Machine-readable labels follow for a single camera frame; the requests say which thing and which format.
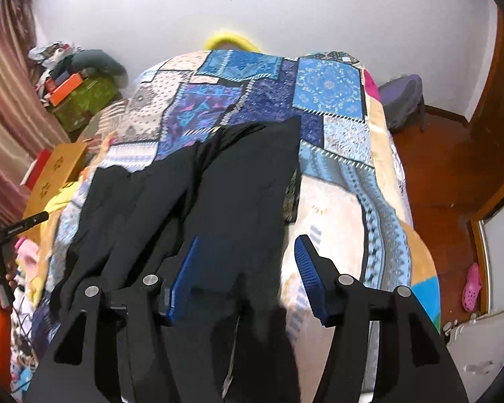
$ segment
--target patchwork bedspread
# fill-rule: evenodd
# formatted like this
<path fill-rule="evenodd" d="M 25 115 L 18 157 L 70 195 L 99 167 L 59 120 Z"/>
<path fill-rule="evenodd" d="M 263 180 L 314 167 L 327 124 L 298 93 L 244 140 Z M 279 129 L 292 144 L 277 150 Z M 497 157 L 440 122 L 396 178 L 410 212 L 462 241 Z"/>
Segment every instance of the patchwork bedspread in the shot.
<path fill-rule="evenodd" d="M 137 82 L 133 98 L 112 118 L 117 142 L 101 168 L 141 170 L 205 140 L 219 126 L 301 117 L 303 176 L 297 221 L 288 228 L 280 301 L 288 311 L 286 330 L 303 403 L 311 402 L 316 392 L 333 329 L 323 328 L 311 313 L 294 262 L 292 244 L 298 235 L 308 234 L 320 255 L 367 286 L 393 290 L 425 282 L 417 295 L 437 320 L 433 263 L 423 243 L 415 252 L 421 241 L 409 225 L 403 168 L 386 130 L 377 87 L 357 59 L 343 52 L 282 58 L 199 51 L 157 64 Z M 47 293 L 34 316 L 32 334 L 39 353 L 56 330 L 48 319 L 48 292 L 63 275 L 89 185 L 88 179 L 60 220 Z M 378 326 L 372 323 L 363 391 L 374 388 L 377 349 Z"/>

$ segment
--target pink curtain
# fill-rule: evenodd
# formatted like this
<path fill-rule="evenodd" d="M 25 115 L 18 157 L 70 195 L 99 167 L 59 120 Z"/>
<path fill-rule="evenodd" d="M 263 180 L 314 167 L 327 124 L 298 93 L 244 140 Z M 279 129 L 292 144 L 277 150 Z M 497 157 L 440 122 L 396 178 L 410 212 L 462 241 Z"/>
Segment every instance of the pink curtain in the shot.
<path fill-rule="evenodd" d="M 0 218 L 6 222 L 23 214 L 29 192 L 19 183 L 33 159 L 69 141 L 33 88 L 36 67 L 26 57 L 33 46 L 30 0 L 0 0 Z"/>

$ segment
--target yellow ring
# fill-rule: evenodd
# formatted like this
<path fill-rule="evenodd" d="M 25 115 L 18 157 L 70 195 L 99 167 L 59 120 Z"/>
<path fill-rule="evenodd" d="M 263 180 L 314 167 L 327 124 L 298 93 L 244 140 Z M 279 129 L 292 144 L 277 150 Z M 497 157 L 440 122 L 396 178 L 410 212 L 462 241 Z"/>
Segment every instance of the yellow ring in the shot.
<path fill-rule="evenodd" d="M 260 52 L 259 48 L 253 45 L 249 40 L 230 32 L 215 33 L 205 43 L 204 50 L 215 50 L 216 47 L 224 42 L 237 45 L 244 51 L 254 51 L 256 53 Z"/>

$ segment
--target red wood floor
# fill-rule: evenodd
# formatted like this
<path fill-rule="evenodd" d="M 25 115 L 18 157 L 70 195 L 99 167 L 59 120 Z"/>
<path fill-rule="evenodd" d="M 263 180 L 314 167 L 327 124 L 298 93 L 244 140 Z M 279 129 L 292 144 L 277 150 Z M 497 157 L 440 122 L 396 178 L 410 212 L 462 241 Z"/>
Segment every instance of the red wood floor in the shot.
<path fill-rule="evenodd" d="M 441 321 L 469 319 L 461 307 L 468 267 L 476 261 L 469 215 L 498 189 L 492 165 L 460 122 L 426 115 L 425 131 L 408 125 L 394 135 L 404 165 L 414 228 L 435 261 Z"/>

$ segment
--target silver screw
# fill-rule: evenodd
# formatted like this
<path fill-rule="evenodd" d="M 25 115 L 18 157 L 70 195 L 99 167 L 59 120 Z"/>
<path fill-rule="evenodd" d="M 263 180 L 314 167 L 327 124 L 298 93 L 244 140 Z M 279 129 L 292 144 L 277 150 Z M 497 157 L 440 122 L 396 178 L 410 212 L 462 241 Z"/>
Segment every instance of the silver screw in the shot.
<path fill-rule="evenodd" d="M 99 288 L 96 287 L 95 285 L 93 286 L 88 286 L 86 290 L 84 291 L 84 294 L 86 294 L 86 297 L 94 297 L 99 293 Z"/>
<path fill-rule="evenodd" d="M 407 288 L 406 286 L 399 286 L 398 287 L 398 294 L 402 297 L 409 297 L 411 296 L 411 290 Z"/>
<path fill-rule="evenodd" d="M 154 274 L 148 274 L 142 279 L 142 282 L 146 286 L 154 285 L 157 283 L 159 280 L 159 277 L 155 276 Z"/>
<path fill-rule="evenodd" d="M 353 277 L 351 277 L 349 274 L 342 274 L 339 278 L 338 281 L 345 286 L 352 285 L 353 283 Z"/>

